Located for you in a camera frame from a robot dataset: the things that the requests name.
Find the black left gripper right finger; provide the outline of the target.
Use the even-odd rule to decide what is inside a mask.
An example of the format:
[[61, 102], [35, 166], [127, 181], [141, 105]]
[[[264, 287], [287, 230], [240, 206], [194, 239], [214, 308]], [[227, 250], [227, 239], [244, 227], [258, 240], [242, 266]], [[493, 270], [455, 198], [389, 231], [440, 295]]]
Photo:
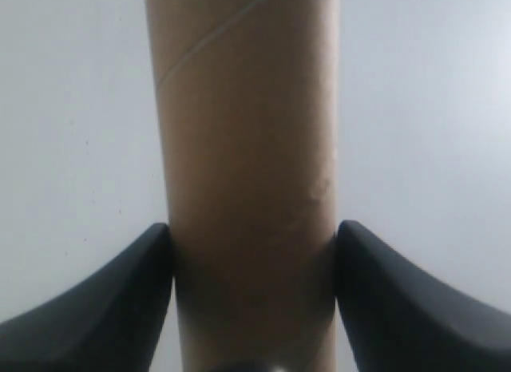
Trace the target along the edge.
[[360, 223], [335, 237], [335, 296], [360, 371], [508, 371], [510, 316], [454, 288]]

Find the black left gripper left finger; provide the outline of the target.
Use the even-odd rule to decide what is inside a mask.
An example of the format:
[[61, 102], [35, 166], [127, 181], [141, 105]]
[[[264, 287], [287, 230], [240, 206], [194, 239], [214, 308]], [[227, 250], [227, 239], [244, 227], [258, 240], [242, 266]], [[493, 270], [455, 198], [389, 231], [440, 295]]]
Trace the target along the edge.
[[147, 371], [172, 294], [172, 242], [154, 224], [103, 268], [1, 325], [3, 371]]

